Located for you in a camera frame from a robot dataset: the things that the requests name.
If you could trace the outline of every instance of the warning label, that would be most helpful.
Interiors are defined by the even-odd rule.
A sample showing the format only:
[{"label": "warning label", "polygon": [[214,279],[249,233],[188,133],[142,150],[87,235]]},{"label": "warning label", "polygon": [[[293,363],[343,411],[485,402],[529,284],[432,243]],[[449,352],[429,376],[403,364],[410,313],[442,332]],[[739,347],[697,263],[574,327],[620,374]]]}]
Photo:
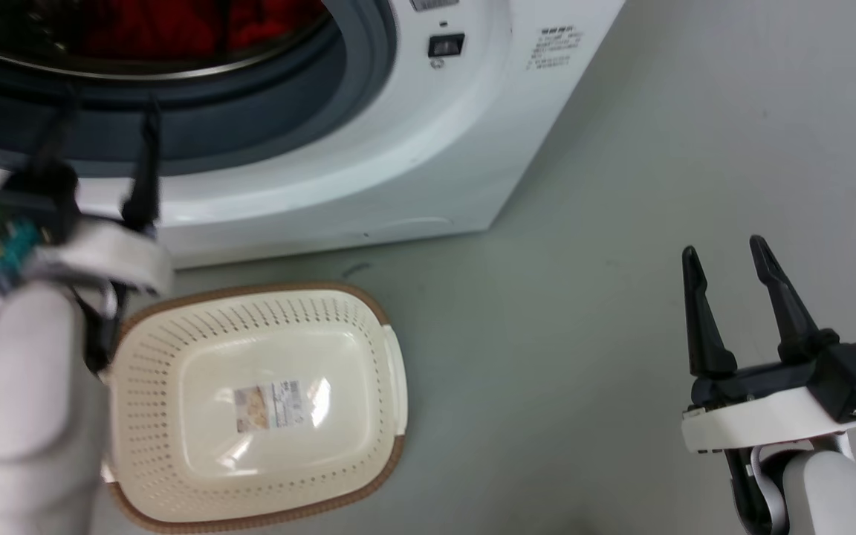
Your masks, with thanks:
[{"label": "warning label", "polygon": [[233,400],[237,407],[237,433],[306,423],[298,380],[280,380],[237,389],[233,392]]},{"label": "warning label", "polygon": [[570,58],[580,48],[582,39],[582,31],[573,26],[544,27],[527,61],[527,71],[570,64]]}]

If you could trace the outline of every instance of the laundry basket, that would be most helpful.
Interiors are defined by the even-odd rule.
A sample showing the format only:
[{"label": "laundry basket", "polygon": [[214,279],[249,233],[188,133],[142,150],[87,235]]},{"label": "laundry basket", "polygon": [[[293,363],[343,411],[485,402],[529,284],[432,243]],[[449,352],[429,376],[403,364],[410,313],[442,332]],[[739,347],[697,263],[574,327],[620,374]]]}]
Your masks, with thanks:
[{"label": "laundry basket", "polygon": [[151,531],[254,528],[342,507],[401,456],[398,339],[347,285],[156,305],[123,326],[108,384],[111,493]]}]

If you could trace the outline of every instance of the washing machine drum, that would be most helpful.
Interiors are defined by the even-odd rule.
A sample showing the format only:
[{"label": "washing machine drum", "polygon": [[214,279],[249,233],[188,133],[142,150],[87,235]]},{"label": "washing machine drum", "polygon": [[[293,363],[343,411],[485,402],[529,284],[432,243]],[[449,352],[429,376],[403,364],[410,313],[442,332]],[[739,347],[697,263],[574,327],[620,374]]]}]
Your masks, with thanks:
[{"label": "washing machine drum", "polygon": [[397,31],[386,0],[323,3],[327,14],[285,39],[199,62],[43,59],[0,47],[0,166],[22,161],[69,86],[81,112],[64,156],[81,176],[129,175],[149,95],[163,109],[167,175],[254,163],[326,136],[383,87]]}]

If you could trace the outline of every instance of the red fabric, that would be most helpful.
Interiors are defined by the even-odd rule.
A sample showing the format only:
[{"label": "red fabric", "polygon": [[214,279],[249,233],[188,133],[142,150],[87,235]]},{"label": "red fabric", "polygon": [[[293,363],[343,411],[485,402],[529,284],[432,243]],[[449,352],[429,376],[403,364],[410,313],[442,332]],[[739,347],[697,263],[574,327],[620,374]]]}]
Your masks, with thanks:
[{"label": "red fabric", "polygon": [[[113,59],[180,60],[217,54],[224,28],[216,0],[91,0],[76,54]],[[232,0],[229,50],[312,24],[320,0]]]}]

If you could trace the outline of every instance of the gray floor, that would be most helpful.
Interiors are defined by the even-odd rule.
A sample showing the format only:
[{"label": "gray floor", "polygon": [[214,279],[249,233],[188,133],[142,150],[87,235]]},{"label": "gray floor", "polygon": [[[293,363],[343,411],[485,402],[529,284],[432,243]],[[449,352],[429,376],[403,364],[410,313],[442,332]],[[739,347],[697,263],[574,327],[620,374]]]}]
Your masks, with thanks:
[{"label": "gray floor", "polygon": [[[699,247],[740,362],[771,361],[751,233],[856,339],[856,2],[630,2],[489,233],[181,274],[180,294],[347,280],[401,338],[398,470],[259,533],[741,532],[723,459],[679,431],[679,253]],[[96,514],[93,535],[140,533],[106,496]]]}]

